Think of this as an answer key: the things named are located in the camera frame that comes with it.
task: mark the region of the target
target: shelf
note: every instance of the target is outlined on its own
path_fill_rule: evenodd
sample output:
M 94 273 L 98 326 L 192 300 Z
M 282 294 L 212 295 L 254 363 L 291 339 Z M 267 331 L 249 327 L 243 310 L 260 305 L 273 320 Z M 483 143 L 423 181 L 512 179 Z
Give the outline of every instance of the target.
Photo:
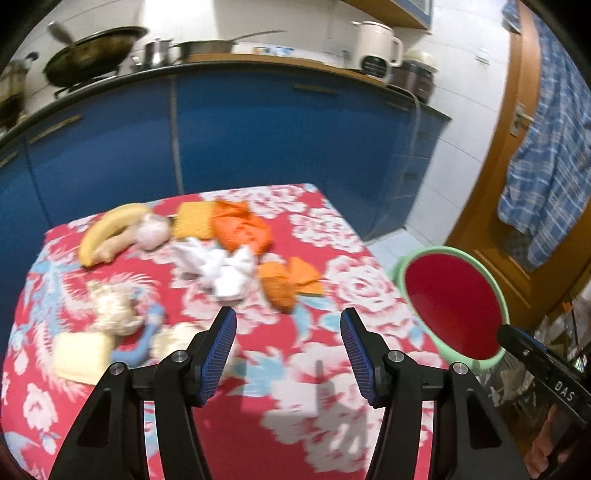
M 429 25 L 391 0 L 343 0 L 345 3 L 371 15 L 389 27 L 419 28 L 428 30 Z

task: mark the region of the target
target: toy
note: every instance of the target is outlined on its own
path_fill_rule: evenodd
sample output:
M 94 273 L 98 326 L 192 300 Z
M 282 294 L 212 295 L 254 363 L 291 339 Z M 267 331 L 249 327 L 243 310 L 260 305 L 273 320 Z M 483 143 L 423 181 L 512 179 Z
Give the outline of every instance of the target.
M 170 223 L 166 217 L 147 213 L 135 231 L 135 243 L 142 250 L 154 250 L 170 239 Z

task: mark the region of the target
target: blue gripper pad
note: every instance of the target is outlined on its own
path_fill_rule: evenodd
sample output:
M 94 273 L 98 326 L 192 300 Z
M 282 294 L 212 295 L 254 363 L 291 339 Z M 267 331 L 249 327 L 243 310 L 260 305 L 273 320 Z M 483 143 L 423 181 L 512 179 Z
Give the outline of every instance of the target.
M 388 345 L 377 333 L 368 332 L 353 308 L 340 315 L 340 334 L 363 398 L 381 408 L 390 393 L 391 377 L 385 372 L 384 355 Z
M 198 381 L 197 402 L 200 407 L 213 397 L 236 336 L 236 312 L 223 307 L 207 331 L 193 358 L 193 371 Z

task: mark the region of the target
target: cabinet door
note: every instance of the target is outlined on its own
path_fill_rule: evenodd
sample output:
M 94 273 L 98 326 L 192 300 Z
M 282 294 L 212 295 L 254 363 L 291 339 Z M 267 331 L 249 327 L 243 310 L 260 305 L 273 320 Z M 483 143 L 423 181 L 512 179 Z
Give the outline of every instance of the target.
M 170 83 L 136 83 L 79 102 L 27 134 L 33 178 L 54 225 L 178 195 Z
M 19 293 L 50 225 L 35 191 L 23 146 L 0 151 L 0 355 L 8 344 Z
M 322 75 L 184 76 L 177 101 L 185 193 L 288 183 L 324 190 L 342 97 Z
M 351 88 L 331 157 L 326 196 L 365 239 L 371 233 L 392 176 L 394 157 L 408 145 L 413 113 L 391 95 Z

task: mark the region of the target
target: plush toy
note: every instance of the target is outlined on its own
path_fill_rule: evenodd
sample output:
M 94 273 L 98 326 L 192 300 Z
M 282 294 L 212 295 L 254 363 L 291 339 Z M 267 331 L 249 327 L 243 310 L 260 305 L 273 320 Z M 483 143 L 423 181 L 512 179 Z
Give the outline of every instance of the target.
M 96 313 L 96 319 L 90 327 L 92 331 L 127 336 L 135 333 L 143 324 L 141 316 L 134 309 L 135 296 L 97 281 L 88 282 L 87 288 Z

